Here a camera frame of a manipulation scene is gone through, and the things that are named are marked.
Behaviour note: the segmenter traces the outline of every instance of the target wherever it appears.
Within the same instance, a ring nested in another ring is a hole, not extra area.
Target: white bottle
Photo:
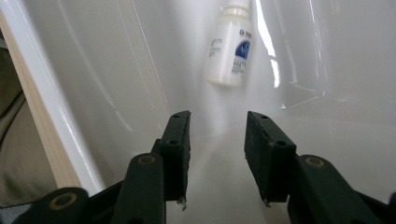
[[[249,1],[229,0],[219,18],[206,58],[207,81],[225,86],[241,86],[246,72],[252,30]]]

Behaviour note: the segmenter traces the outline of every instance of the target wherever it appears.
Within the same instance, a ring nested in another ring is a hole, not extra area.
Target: glossy white surface
[[[226,1],[1,1],[44,103],[91,192],[120,180],[170,114],[189,109],[188,209],[169,223],[288,223],[248,170],[248,110],[299,154],[331,161],[386,202],[396,190],[396,4],[254,0],[239,89],[208,84],[204,57]]]

